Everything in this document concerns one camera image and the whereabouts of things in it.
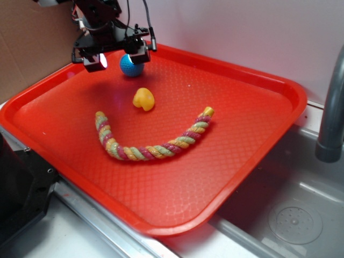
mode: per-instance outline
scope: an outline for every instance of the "stainless steel sink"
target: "stainless steel sink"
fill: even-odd
[[[262,257],[344,257],[344,159],[317,160],[316,140],[293,126],[211,223]]]

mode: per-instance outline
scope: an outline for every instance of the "faucet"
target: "faucet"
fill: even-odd
[[[316,145],[316,157],[327,163],[339,160],[344,139],[344,46],[337,58],[326,97]]]

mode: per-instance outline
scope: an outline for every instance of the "teal ball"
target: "teal ball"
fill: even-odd
[[[129,77],[137,77],[144,70],[145,63],[133,64],[128,54],[122,56],[119,62],[122,72]]]

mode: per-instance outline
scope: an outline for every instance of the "cardboard box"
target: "cardboard box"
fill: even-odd
[[[81,34],[72,2],[42,8],[31,0],[0,3],[0,103],[71,62]]]

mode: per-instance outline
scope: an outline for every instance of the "rope toy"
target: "rope toy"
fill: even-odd
[[[194,144],[205,129],[209,126],[214,109],[206,107],[195,120],[195,123],[187,129],[180,137],[170,140],[168,143],[146,147],[122,147],[113,137],[108,118],[101,111],[96,113],[96,128],[99,134],[99,140],[105,150],[111,157],[118,160],[140,161],[156,160],[172,157],[180,153],[183,149]]]

